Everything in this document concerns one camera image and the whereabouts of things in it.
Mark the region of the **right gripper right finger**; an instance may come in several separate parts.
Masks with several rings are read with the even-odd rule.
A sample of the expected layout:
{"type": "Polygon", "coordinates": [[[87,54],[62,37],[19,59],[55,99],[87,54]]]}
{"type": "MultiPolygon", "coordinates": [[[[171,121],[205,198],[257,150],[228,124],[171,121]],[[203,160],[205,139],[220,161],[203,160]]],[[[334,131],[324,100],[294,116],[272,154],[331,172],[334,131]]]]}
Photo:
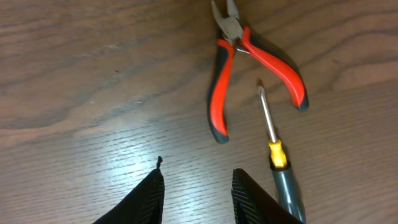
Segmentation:
{"type": "Polygon", "coordinates": [[[302,224],[303,203],[292,169],[272,169],[277,200],[245,170],[233,171],[231,195],[236,223],[302,224]]]}

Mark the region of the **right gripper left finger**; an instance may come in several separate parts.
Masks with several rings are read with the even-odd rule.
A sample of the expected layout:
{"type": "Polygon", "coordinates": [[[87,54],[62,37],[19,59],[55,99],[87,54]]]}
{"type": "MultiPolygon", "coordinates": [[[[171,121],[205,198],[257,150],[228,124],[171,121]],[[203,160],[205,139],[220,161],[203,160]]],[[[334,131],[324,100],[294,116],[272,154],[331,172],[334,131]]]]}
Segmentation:
{"type": "Polygon", "coordinates": [[[162,161],[159,156],[156,168],[94,224],[161,224],[165,196],[162,161]]]}

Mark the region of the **red black pliers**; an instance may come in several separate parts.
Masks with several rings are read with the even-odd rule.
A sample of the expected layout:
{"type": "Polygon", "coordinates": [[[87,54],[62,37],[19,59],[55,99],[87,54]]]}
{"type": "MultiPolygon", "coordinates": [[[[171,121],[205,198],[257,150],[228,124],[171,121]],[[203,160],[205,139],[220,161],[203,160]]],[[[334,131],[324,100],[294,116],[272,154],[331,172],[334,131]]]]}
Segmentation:
{"type": "Polygon", "coordinates": [[[232,71],[233,58],[237,51],[249,54],[277,75],[289,92],[293,106],[300,110],[309,107],[307,90],[299,69],[293,60],[272,42],[263,44],[247,25],[240,22],[240,14],[234,0],[227,0],[227,17],[223,17],[214,1],[211,10],[222,38],[218,39],[215,76],[208,95],[208,122],[210,130],[219,144],[229,141],[224,118],[224,101],[232,71]]]}

